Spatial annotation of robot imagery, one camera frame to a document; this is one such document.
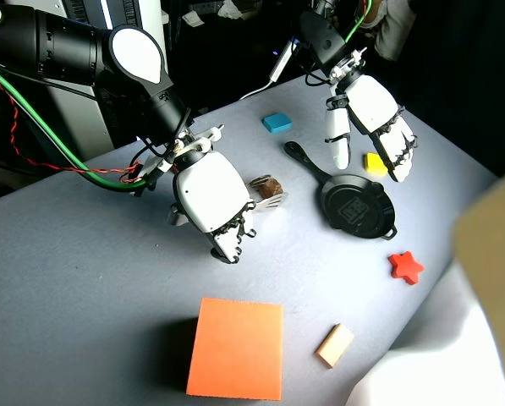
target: red star-shaped block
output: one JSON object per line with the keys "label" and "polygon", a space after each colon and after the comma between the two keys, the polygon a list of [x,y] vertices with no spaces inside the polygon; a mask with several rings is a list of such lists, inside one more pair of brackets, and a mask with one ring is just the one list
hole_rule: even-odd
{"label": "red star-shaped block", "polygon": [[402,255],[391,255],[389,261],[393,265],[392,277],[401,277],[410,285],[419,282],[418,275],[425,269],[414,259],[410,251],[406,251]]}

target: cast iron skillet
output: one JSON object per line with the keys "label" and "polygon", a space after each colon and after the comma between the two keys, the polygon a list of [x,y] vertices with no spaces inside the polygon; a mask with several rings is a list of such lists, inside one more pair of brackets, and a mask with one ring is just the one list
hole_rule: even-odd
{"label": "cast iron skillet", "polygon": [[395,209],[381,184],[356,175],[331,177],[309,159],[297,142],[287,142],[284,150],[323,185],[321,209],[331,227],[363,239],[395,237]]}

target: green cable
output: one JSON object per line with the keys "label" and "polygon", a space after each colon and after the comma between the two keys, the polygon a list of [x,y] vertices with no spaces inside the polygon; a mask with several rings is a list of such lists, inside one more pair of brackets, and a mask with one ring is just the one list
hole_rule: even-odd
{"label": "green cable", "polygon": [[[43,121],[40,115],[36,112],[36,110],[25,100],[24,97],[7,81],[0,75],[0,85],[3,86],[6,91],[9,92],[10,95],[14,97],[24,110],[26,110],[32,118],[38,123],[38,125],[46,132],[49,137],[51,137],[52,141],[55,145],[58,146],[58,149],[79,169],[83,169],[84,171],[89,171],[89,168],[78,159],[72,151],[68,149],[68,147],[57,137],[57,135],[51,130],[51,128]],[[86,172],[86,176],[88,176],[95,184],[99,184],[102,187],[107,187],[110,189],[119,189],[124,191],[134,191],[137,189],[142,189],[145,187],[145,181],[139,180],[132,184],[121,184],[119,182],[113,182],[111,180],[104,179],[99,176],[97,173]]]}
{"label": "green cable", "polygon": [[360,17],[360,19],[357,20],[357,23],[354,25],[354,28],[352,28],[352,30],[348,33],[346,38],[344,38],[344,41],[346,41],[346,42],[350,41],[350,38],[352,37],[352,35],[355,33],[355,31],[357,31],[357,29],[360,27],[361,23],[363,22],[363,20],[367,16],[367,14],[371,11],[371,7],[372,7],[372,0],[368,0],[367,1],[367,9],[366,9],[365,13]]}

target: tabletop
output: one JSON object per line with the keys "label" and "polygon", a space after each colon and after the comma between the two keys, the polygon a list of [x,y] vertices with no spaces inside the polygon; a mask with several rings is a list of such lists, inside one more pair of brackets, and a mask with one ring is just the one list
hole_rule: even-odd
{"label": "tabletop", "polygon": [[[237,265],[213,259],[192,226],[167,224],[168,175],[141,198],[60,173],[0,199],[0,405],[249,403],[184,394],[205,297],[283,305],[281,404],[343,404],[431,291],[451,258],[454,221],[495,177],[409,112],[420,146],[403,183],[366,174],[362,156],[374,147],[355,129],[349,169],[337,170],[324,143],[328,97],[299,78],[196,119],[195,131],[226,124],[215,148],[245,181],[271,174],[289,193],[255,215],[258,234],[244,239]],[[274,112],[293,128],[269,134],[261,119]],[[329,228],[316,180],[283,152],[288,140],[329,173],[381,182],[398,235]],[[124,167],[139,149],[89,163]],[[407,250],[425,266],[414,286],[393,279],[387,260]],[[355,339],[329,370],[314,352],[338,323]]]}

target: blue sponge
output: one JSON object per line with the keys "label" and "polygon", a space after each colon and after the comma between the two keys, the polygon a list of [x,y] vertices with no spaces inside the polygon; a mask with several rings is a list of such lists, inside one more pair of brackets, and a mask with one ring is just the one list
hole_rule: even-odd
{"label": "blue sponge", "polygon": [[270,133],[280,133],[292,128],[292,120],[286,114],[278,112],[271,116],[264,117],[261,122]]}

